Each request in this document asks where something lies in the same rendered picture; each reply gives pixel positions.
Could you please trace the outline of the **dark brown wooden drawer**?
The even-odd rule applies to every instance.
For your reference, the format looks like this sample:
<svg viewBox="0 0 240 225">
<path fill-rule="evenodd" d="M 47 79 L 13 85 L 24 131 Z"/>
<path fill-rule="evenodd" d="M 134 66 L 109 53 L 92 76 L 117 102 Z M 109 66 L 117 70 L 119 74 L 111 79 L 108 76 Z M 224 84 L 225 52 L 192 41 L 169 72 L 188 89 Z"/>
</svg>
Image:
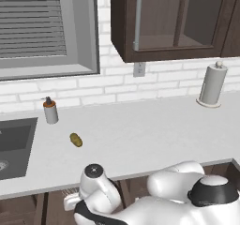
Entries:
<svg viewBox="0 0 240 225">
<path fill-rule="evenodd" d="M 114 213 L 123 211 L 143 196 L 147 196 L 147 177 L 137 177 L 113 182 L 118 189 L 121 202 Z M 62 190 L 49 192 L 43 203 L 41 225 L 76 225 L 73 211 L 64 210 Z"/>
</svg>

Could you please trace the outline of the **dark brown cabinet door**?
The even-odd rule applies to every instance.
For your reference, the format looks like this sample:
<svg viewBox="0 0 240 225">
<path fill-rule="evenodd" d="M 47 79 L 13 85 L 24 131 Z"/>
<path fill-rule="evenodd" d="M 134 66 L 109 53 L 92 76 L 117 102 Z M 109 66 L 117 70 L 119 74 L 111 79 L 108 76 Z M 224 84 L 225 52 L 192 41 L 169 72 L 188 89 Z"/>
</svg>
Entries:
<svg viewBox="0 0 240 225">
<path fill-rule="evenodd" d="M 240 57 L 240 0 L 234 1 L 221 57 Z"/>
</svg>

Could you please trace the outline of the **dark grey sink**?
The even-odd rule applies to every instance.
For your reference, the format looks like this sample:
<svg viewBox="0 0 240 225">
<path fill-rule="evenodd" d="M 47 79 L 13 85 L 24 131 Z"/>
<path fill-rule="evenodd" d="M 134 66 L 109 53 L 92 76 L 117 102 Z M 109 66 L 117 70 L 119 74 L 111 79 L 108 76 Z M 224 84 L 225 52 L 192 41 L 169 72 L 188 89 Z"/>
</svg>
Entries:
<svg viewBox="0 0 240 225">
<path fill-rule="evenodd" d="M 24 177 L 38 119 L 0 121 L 0 180 Z"/>
</svg>

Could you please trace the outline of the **grey soap dispenser orange collar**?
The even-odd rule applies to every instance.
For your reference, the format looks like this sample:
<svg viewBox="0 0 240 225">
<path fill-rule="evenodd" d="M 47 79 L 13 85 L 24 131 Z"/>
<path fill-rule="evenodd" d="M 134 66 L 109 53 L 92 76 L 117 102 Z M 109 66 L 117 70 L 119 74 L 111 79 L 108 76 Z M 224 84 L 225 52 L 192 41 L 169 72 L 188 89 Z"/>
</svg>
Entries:
<svg viewBox="0 0 240 225">
<path fill-rule="evenodd" d="M 59 120 L 56 103 L 50 97 L 45 97 L 43 102 L 45 118 L 48 124 L 56 124 Z"/>
</svg>

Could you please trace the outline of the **dark brown wall cabinet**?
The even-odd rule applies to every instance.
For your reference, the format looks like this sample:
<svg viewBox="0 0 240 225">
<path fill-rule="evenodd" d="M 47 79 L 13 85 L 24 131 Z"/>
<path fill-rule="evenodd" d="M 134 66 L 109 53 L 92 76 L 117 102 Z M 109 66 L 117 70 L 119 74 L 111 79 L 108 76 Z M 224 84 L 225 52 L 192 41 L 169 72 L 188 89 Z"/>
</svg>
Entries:
<svg viewBox="0 0 240 225">
<path fill-rule="evenodd" d="M 222 0 L 213 43 L 200 48 L 133 50 L 136 0 L 111 0 L 111 40 L 124 62 L 148 62 L 221 57 L 235 0 Z"/>
</svg>

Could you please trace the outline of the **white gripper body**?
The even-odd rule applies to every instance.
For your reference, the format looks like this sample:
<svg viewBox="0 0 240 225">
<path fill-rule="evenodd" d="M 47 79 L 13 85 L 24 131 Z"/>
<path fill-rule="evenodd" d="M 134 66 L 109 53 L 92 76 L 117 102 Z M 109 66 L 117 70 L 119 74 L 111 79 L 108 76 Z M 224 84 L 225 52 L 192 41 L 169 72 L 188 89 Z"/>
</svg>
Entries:
<svg viewBox="0 0 240 225">
<path fill-rule="evenodd" d="M 81 200 L 78 193 L 72 193 L 66 196 L 64 199 L 64 209 L 71 211 L 75 208 L 76 204 Z"/>
</svg>

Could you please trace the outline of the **grey window blinds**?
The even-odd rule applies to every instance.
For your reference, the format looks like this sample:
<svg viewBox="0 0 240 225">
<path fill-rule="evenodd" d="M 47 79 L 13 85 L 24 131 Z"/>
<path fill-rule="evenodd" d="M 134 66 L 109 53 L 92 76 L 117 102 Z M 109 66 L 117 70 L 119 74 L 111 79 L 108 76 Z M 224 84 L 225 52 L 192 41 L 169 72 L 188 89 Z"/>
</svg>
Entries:
<svg viewBox="0 0 240 225">
<path fill-rule="evenodd" d="M 0 0 L 0 58 L 66 54 L 60 0 Z"/>
</svg>

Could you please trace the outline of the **grey window frame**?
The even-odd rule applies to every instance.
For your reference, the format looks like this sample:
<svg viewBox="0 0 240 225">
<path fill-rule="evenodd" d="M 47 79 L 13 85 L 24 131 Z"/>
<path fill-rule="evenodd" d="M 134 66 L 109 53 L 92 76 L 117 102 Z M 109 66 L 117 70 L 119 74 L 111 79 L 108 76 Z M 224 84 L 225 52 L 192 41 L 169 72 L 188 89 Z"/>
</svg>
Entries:
<svg viewBox="0 0 240 225">
<path fill-rule="evenodd" d="M 99 73 L 97 0 L 60 0 L 67 54 L 0 58 L 0 81 Z"/>
</svg>

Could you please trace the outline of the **olive-green oval food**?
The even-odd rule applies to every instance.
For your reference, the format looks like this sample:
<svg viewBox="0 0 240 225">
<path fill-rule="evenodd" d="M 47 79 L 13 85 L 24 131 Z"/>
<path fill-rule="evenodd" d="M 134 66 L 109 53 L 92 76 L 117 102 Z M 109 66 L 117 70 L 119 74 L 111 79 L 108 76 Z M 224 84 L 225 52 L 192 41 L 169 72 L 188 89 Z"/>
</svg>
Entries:
<svg viewBox="0 0 240 225">
<path fill-rule="evenodd" d="M 76 146 L 81 147 L 83 145 L 83 141 L 77 133 L 71 133 L 69 135 L 70 141 Z"/>
</svg>

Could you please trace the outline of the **white paper towel roll holder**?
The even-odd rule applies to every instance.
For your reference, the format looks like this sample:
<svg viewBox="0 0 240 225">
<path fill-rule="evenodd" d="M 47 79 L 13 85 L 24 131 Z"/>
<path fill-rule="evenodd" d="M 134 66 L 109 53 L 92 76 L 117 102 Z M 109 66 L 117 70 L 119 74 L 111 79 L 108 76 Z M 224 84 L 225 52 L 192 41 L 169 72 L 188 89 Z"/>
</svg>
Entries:
<svg viewBox="0 0 240 225">
<path fill-rule="evenodd" d="M 202 90 L 196 101 L 206 108 L 218 108 L 219 96 L 228 68 L 221 61 L 209 65 L 205 72 Z"/>
</svg>

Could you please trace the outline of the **glass-panel cabinet door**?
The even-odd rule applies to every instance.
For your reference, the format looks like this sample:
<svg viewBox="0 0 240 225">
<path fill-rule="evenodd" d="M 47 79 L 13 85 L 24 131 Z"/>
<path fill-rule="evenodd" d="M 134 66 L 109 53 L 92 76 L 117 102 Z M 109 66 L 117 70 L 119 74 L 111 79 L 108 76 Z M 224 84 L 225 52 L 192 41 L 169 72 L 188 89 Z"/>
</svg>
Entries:
<svg viewBox="0 0 240 225">
<path fill-rule="evenodd" d="M 139 51 L 213 43 L 222 0 L 142 0 Z"/>
</svg>

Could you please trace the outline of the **grey wall socket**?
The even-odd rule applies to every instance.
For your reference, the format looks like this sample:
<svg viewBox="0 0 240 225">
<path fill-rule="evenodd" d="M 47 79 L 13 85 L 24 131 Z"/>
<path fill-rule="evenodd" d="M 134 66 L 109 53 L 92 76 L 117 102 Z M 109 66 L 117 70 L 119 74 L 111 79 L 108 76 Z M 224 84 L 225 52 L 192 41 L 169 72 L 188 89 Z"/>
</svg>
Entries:
<svg viewBox="0 0 240 225">
<path fill-rule="evenodd" d="M 133 76 L 134 77 L 144 77 L 145 76 L 145 63 L 144 62 L 138 62 L 138 63 L 134 64 Z"/>
</svg>

